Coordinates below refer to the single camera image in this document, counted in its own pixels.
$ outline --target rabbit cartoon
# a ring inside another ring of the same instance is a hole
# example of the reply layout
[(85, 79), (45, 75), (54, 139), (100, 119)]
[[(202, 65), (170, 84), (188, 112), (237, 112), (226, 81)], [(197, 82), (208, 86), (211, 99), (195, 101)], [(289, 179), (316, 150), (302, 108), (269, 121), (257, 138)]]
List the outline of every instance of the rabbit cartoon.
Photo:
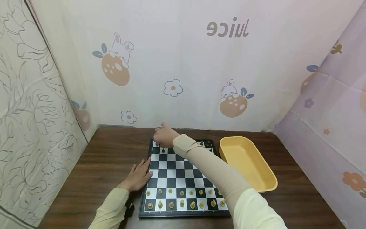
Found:
[(135, 47), (131, 42), (126, 42), (124, 44), (121, 43), (121, 37), (118, 33), (114, 34), (114, 43), (112, 46), (112, 50), (109, 51), (111, 57), (119, 57), (122, 60), (122, 65), (125, 68), (128, 68), (128, 62), (130, 60), (130, 52)]
[(223, 102), (226, 100), (226, 97), (232, 95), (234, 98), (239, 97), (238, 91), (234, 87), (234, 80), (231, 79), (228, 81), (226, 86), (223, 86), (221, 89), (221, 100), (220, 102)]

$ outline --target beige sleeve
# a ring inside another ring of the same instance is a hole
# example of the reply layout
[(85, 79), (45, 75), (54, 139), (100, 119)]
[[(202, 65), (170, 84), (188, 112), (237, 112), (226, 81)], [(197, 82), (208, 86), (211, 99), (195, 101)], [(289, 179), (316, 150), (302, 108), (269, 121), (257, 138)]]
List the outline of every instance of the beige sleeve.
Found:
[(129, 195), (126, 189), (114, 188), (97, 209), (89, 229), (117, 229), (124, 219)]
[(240, 195), (250, 188), (248, 182), (230, 165), (185, 134), (176, 137), (173, 145), (179, 156), (187, 158), (221, 191), (233, 215)]
[(175, 152), (187, 158), (222, 193), (236, 229), (285, 229), (282, 218), (230, 165), (187, 135), (173, 140)]

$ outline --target brown tabletop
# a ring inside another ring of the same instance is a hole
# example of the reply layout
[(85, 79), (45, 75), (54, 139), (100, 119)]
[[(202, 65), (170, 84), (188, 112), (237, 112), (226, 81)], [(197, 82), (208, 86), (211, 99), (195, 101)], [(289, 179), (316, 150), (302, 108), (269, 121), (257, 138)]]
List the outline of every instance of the brown tabletop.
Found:
[[(262, 194), (289, 229), (344, 229), (333, 211), (272, 133), (179, 130), (212, 139), (217, 147), (228, 136), (244, 136), (257, 146), (278, 179), (276, 190)], [(147, 158), (153, 129), (101, 127), (94, 134), (38, 229), (86, 229), (108, 193), (121, 183), (134, 163)], [(139, 219), (141, 191), (131, 194), (135, 211), (119, 228), (233, 228), (231, 217)]]

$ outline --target black and white checkered board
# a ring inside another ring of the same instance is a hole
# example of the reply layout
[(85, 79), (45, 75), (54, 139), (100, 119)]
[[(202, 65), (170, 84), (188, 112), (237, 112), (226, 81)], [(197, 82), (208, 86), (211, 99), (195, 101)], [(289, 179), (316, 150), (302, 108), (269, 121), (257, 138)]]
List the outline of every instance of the black and white checkered board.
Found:
[[(212, 140), (196, 141), (220, 157)], [(149, 157), (151, 157), (149, 171), (153, 171), (154, 174), (144, 187), (139, 217), (230, 215), (227, 206), (220, 205), (224, 198), (219, 195), (219, 190), (187, 159), (176, 154), (173, 148), (160, 148), (151, 139)], [(179, 205), (181, 200), (184, 200), (184, 207)], [(216, 201), (215, 207), (210, 204), (212, 200)], [(162, 208), (158, 207), (159, 201), (163, 203)], [(192, 201), (196, 202), (195, 209), (190, 208)], [(173, 208), (169, 208), (170, 202), (174, 203)], [(204, 203), (204, 208), (199, 207), (201, 202)], [(153, 204), (151, 210), (147, 208), (148, 203)]]

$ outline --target yellow plastic tray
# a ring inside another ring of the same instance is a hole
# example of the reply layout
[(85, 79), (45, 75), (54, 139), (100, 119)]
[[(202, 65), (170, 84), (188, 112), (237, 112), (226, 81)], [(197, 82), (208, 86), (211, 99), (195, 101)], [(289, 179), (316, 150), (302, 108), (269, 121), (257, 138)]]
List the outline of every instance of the yellow plastic tray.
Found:
[(259, 193), (277, 188), (275, 174), (254, 143), (246, 137), (225, 137), (220, 141), (221, 158), (233, 166)]

